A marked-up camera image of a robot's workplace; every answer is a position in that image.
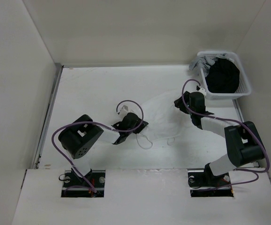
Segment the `white tank top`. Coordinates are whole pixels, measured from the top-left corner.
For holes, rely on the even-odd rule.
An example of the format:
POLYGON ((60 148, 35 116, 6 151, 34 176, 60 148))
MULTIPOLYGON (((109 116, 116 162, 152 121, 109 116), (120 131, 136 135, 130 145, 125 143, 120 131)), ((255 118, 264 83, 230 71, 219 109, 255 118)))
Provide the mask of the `white tank top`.
POLYGON ((148 150, 160 140, 167 140, 170 145, 176 137, 185 134, 185 130, 192 127, 190 116, 174 106, 174 101, 180 97, 180 90, 170 90, 141 104, 144 120, 148 122, 148 126, 136 135, 137 143, 142 149, 148 150))

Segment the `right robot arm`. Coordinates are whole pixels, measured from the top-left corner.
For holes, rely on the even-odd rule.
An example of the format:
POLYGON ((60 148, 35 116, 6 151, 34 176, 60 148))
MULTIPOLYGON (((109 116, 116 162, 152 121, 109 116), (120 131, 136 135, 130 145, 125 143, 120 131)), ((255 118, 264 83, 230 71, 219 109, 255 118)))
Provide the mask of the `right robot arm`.
POLYGON ((225 139, 226 154, 207 163, 202 172, 189 174, 192 188, 209 187, 217 189, 229 187, 228 173, 241 166, 264 159, 265 148, 253 122, 239 122, 223 119, 206 110, 204 95, 186 91, 174 101, 174 106, 188 114, 192 124, 204 131, 213 132, 225 139))

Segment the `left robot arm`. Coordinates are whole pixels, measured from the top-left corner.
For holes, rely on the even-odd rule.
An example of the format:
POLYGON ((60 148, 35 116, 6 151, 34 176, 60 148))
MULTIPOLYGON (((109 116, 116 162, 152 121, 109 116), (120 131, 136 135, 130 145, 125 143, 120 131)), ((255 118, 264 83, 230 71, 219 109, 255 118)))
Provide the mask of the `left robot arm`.
POLYGON ((69 154, 69 159, 77 168, 72 168, 75 173, 75 182, 85 187, 90 183, 91 168, 88 162, 81 160, 97 141, 103 141, 112 145, 119 145, 126 141, 131 134, 139 134, 147 126, 148 122, 142 121, 135 112, 118 113, 121 121, 112 125, 114 130, 93 124, 93 120, 87 114, 78 118, 76 125, 67 127, 58 136, 62 147, 69 154))

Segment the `black tank top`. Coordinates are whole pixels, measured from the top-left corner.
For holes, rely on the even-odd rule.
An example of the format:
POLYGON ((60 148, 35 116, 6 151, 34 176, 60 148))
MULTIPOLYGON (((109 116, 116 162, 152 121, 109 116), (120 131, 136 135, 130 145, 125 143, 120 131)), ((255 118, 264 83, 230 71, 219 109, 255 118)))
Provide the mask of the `black tank top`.
POLYGON ((205 80, 211 93, 235 93, 240 83, 240 71, 230 60, 218 58, 205 80))

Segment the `grey tank top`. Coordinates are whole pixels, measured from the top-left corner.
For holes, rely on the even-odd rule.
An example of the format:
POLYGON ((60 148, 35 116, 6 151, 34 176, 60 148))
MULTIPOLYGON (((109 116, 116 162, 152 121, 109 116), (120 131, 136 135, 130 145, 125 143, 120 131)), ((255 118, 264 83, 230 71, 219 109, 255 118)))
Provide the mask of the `grey tank top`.
POLYGON ((227 59, 227 54, 217 54, 215 56, 197 56, 193 59, 189 65, 189 70, 193 71, 195 68, 201 67, 206 77, 209 73, 211 66, 215 64, 218 59, 227 59))

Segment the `white plastic basket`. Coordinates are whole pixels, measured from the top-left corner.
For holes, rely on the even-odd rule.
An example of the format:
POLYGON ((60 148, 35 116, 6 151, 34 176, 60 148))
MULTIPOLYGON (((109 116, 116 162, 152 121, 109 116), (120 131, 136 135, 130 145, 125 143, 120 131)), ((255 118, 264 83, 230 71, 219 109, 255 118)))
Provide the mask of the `white plastic basket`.
POLYGON ((235 64, 235 66, 240 71, 239 76, 239 86, 235 93, 213 93, 208 90, 207 83, 205 80, 205 75, 203 68, 201 66, 197 67, 197 73, 202 78, 201 87, 203 87, 206 91, 205 97, 209 100, 234 100, 238 99, 242 96, 248 96, 251 94, 251 85, 247 78, 247 75, 244 71, 244 68, 241 64, 241 61, 238 55, 234 52, 227 52, 227 51, 200 51, 197 53, 197 57, 208 56, 210 58, 215 57, 220 54, 225 54, 225 56, 235 64))

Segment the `right metal table rail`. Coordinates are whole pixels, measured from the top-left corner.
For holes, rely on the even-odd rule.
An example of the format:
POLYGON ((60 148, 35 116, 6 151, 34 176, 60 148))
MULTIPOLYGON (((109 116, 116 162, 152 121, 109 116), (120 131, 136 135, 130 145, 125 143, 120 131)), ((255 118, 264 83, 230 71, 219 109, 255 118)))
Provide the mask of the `right metal table rail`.
MULTIPOLYGON (((240 105, 239 105, 237 99, 233 100, 233 105, 234 105, 234 108, 236 110, 238 120, 241 121, 241 122, 244 122, 244 117, 243 117, 243 114, 241 112, 240 105)), ((253 162, 253 163, 246 164, 246 165, 244 165, 242 167, 243 168, 258 168, 259 163, 258 162, 253 162)))

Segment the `metal table rail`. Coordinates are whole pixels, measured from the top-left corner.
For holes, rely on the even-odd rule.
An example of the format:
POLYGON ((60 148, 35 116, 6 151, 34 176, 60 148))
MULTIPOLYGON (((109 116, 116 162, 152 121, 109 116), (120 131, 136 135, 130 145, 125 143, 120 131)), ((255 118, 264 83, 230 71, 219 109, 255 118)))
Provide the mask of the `metal table rail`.
MULTIPOLYGON (((233 100, 233 105, 234 105, 234 108, 236 110, 238 120, 241 121, 241 122, 244 122, 244 117, 243 117, 243 114, 241 112, 240 105, 239 105, 237 99, 233 100)), ((258 162, 253 162, 253 163, 246 164, 246 165, 244 165, 242 167, 243 168, 258 168, 259 163, 258 162)))
POLYGON ((42 156, 43 146, 45 143, 45 139, 47 136, 47 131, 48 131, 48 127, 49 127, 49 123, 50 123, 50 119, 51 119, 51 115, 52 115, 52 111, 53 111, 54 102, 55 102, 58 87, 60 84, 61 74, 62 74, 62 71, 64 68, 64 65, 62 65, 61 63, 55 63, 55 66, 56 66, 56 73, 54 75, 52 90, 51 90, 51 94, 49 97, 42 130, 41 130, 41 133, 40 133, 40 136, 38 139, 38 143, 35 148, 35 154, 34 154, 34 157, 32 160, 32 164, 30 166, 31 169, 38 169, 38 165, 39 165, 39 162, 40 162, 40 159, 42 156))

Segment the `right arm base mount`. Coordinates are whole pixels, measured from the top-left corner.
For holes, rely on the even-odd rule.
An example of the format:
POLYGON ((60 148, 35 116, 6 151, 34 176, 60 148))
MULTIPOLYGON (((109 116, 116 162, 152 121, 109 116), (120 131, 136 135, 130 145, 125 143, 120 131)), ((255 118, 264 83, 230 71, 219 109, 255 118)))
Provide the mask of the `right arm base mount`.
POLYGON ((202 170, 188 172, 188 185, 191 197, 233 197, 229 173, 215 176, 208 180, 202 170))

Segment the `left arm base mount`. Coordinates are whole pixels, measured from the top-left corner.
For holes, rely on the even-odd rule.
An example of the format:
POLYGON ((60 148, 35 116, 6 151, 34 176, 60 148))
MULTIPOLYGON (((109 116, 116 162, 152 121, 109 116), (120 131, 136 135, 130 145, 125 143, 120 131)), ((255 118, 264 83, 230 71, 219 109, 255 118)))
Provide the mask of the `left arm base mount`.
POLYGON ((61 197, 62 198, 103 198, 105 194, 105 171, 91 170, 86 178, 97 190, 90 190, 90 185, 81 177, 79 177, 73 169, 66 170, 64 174, 59 176, 62 182, 61 197))

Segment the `left metal table rail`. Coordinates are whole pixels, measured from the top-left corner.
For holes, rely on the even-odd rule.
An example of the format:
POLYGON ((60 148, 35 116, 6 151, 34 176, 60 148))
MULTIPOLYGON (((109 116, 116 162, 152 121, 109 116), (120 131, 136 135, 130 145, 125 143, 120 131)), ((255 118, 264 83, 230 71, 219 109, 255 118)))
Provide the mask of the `left metal table rail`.
POLYGON ((49 97, 42 130, 41 130, 41 133, 40 133, 40 136, 38 139, 38 143, 35 148, 35 154, 34 154, 34 157, 32 160, 32 164, 30 166, 31 169, 38 169, 38 165, 39 165, 39 162, 40 162, 40 159, 42 156, 43 146, 45 143, 45 139, 47 136, 47 131, 48 131, 48 127, 49 127, 49 123, 50 123, 50 119, 51 119, 51 115, 52 115, 52 111, 53 111, 54 102, 55 102, 58 87, 60 84, 61 74, 62 74, 62 71, 64 68, 64 65, 62 65, 61 63, 55 63, 55 66, 56 66, 56 73, 54 75, 52 90, 51 90, 51 94, 49 97))

